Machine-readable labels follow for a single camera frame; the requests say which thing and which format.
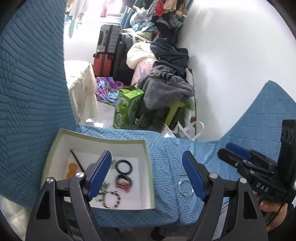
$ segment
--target white wall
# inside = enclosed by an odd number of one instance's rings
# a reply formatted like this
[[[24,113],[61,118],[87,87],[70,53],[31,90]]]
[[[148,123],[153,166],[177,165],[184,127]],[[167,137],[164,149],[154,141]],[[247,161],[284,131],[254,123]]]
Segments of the white wall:
[[[223,136],[268,80],[296,100],[296,40],[266,0],[194,0],[178,45],[194,72],[199,140]]]
[[[99,18],[96,22],[82,23],[69,37],[70,23],[64,26],[64,59],[84,60],[93,64],[93,54],[99,40],[101,25],[105,23],[120,24],[119,17]]]

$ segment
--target black beaded bracelet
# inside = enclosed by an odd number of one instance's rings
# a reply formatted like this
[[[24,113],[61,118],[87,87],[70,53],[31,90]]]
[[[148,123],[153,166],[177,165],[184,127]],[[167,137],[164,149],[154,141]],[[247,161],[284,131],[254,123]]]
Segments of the black beaded bracelet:
[[[107,205],[106,205],[106,203],[105,203],[105,196],[106,196],[106,194],[107,193],[110,193],[110,194],[112,194],[112,195],[115,195],[116,197],[117,197],[117,202],[116,202],[116,204],[113,206],[113,207],[108,207]],[[118,205],[120,204],[120,200],[121,200],[121,197],[120,197],[120,195],[115,191],[115,192],[106,192],[105,194],[104,194],[104,198],[103,198],[103,206],[105,207],[105,208],[111,208],[111,209],[115,209],[115,208],[117,208],[118,207]]]
[[[122,162],[126,163],[126,164],[129,166],[129,170],[128,170],[128,172],[122,172],[122,171],[119,170],[118,166],[119,166],[119,164],[122,163]],[[124,160],[124,159],[121,159],[121,160],[119,160],[119,161],[116,162],[116,164],[115,164],[115,169],[116,169],[116,171],[117,171],[118,173],[120,173],[120,174],[129,175],[129,174],[131,174],[131,172],[133,171],[133,166],[132,166],[132,164],[131,164],[129,161]]]

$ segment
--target window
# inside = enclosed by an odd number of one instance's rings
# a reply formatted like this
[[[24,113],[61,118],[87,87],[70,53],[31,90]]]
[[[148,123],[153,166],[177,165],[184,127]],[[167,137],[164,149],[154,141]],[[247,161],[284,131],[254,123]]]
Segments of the window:
[[[102,21],[101,12],[105,0],[89,0],[88,10],[84,13],[83,20],[87,22]],[[106,0],[107,2],[107,17],[120,18],[122,0]]]

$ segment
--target blue quilted blanket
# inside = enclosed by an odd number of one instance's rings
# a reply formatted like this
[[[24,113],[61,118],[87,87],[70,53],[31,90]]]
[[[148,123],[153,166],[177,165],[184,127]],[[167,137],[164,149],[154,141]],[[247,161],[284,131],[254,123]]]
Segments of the blue quilted blanket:
[[[296,119],[296,104],[276,83],[268,82],[254,103],[219,141],[164,139],[150,131],[101,129],[77,125],[68,95],[63,59],[66,0],[27,0],[0,35],[0,195],[32,209],[47,153],[60,128],[110,139],[145,139],[152,160],[153,210],[93,209],[102,226],[159,226],[196,222],[203,203],[182,196],[181,155],[196,159],[225,179],[236,171],[217,158],[227,142],[254,148],[277,159],[283,119]]]
[[[232,142],[247,149],[257,150],[277,161],[283,119],[296,119],[296,103],[278,84],[269,81],[249,109],[220,140],[196,142],[165,139],[181,224],[195,223],[203,206],[203,202],[196,196],[183,196],[177,189],[178,181],[184,178],[180,174],[185,172],[181,161],[183,152],[191,151],[196,160],[204,164],[209,172],[218,173],[223,179],[237,180],[239,174],[234,167],[218,158],[218,150]]]

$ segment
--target green stool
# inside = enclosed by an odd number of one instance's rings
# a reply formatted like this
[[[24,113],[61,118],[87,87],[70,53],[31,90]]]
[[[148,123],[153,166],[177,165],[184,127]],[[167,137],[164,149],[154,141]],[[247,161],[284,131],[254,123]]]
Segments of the green stool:
[[[174,117],[175,117],[178,109],[179,108],[182,109],[184,106],[185,106],[185,104],[181,100],[175,101],[175,102],[173,102],[173,103],[171,103],[171,104],[168,105],[170,111],[169,111],[169,113],[168,113],[168,115],[167,115],[167,117],[166,117],[166,119],[165,119],[165,121],[163,123],[163,126],[161,128],[161,131],[164,129],[165,125],[170,126],[170,124],[172,123],[172,121],[173,121],[173,119],[174,119]],[[139,119],[139,121],[137,123],[137,128],[140,126],[140,123],[141,123],[141,121],[143,119],[143,116],[144,116],[144,114],[142,114],[140,116],[140,119]]]

